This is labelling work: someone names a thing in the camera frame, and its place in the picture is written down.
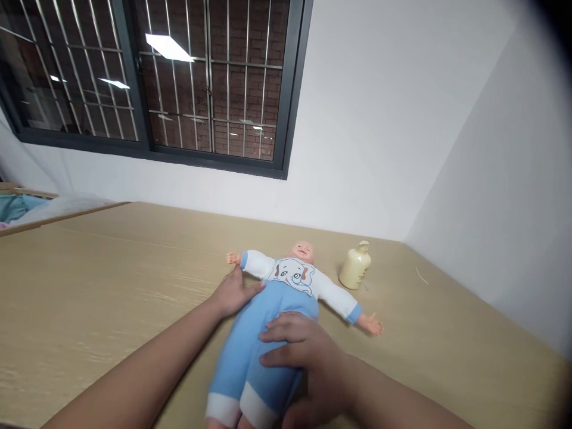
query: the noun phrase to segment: light wood grain surface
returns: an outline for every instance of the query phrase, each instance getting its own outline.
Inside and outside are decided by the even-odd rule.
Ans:
[[[226,252],[280,257],[308,240],[315,265],[337,280],[362,238],[144,203],[0,238],[0,421],[39,427],[209,296],[230,270]],[[477,428],[546,427],[566,361],[407,246],[369,241],[369,290],[352,294],[386,333],[367,337],[322,306],[320,323],[338,344]],[[231,322],[187,372],[158,427],[202,426]]]

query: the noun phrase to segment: white wall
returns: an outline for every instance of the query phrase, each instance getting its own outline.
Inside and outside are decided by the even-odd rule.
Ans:
[[[402,240],[515,27],[506,3],[316,0],[288,181],[24,147],[5,129],[0,169],[46,191]]]
[[[572,92],[525,14],[406,242],[562,354],[572,340]]]

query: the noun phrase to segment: window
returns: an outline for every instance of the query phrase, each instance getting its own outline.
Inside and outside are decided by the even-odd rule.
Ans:
[[[24,142],[285,179],[312,0],[0,0]]]

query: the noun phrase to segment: lotion bottle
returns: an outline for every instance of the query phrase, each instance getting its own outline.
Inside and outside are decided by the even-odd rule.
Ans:
[[[369,243],[361,241],[355,249],[347,252],[347,258],[340,272],[340,282],[348,289],[357,290],[362,285],[365,272],[371,264],[368,255]]]

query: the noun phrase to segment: blue doll outfit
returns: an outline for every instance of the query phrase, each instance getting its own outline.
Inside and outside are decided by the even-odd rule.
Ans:
[[[280,312],[300,312],[318,321],[318,299],[354,324],[362,308],[313,265],[296,258],[274,260],[249,250],[241,268],[266,287],[240,311],[219,355],[207,398],[206,417],[234,428],[240,413],[256,429],[270,429],[284,413],[301,376],[295,368],[266,368],[260,356],[286,342],[263,343],[258,334]]]

